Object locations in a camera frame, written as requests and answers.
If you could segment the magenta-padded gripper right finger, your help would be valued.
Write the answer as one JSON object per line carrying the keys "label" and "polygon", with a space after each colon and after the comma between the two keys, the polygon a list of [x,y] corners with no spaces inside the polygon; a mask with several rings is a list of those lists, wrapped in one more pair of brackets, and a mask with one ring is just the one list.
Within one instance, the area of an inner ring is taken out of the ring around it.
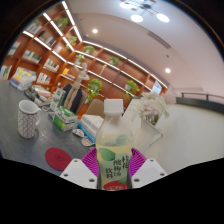
{"label": "magenta-padded gripper right finger", "polygon": [[167,175],[154,159],[147,159],[140,151],[133,148],[129,162],[129,177],[133,188],[141,188]]}

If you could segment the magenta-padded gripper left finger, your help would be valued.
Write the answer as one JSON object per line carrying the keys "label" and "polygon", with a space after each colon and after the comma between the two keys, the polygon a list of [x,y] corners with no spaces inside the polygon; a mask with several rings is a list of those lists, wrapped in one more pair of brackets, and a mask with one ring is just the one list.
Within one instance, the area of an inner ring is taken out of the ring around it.
{"label": "magenta-padded gripper left finger", "polygon": [[97,150],[91,149],[81,159],[73,159],[60,177],[81,187],[96,189],[98,175]]}

